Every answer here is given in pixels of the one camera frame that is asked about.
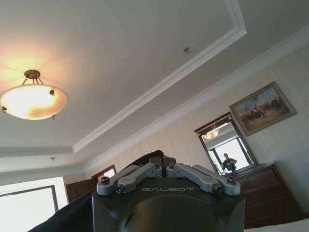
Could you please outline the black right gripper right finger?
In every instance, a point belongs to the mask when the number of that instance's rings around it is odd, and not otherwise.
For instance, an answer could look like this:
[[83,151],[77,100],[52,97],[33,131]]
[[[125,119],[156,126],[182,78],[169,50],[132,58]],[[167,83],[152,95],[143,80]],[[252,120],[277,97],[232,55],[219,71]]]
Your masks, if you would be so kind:
[[227,195],[241,193],[241,185],[234,178],[226,178],[200,165],[190,167],[183,163],[177,163],[175,158],[165,157],[165,168],[167,177],[185,177],[207,193],[223,192]]

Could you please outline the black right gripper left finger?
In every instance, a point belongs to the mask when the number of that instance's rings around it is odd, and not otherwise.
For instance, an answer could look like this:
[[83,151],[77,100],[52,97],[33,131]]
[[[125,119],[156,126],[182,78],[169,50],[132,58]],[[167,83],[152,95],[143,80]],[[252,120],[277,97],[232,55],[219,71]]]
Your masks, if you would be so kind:
[[115,192],[130,193],[144,179],[162,177],[165,158],[165,156],[151,157],[147,164],[131,164],[112,177],[103,177],[97,183],[97,195],[109,196]]

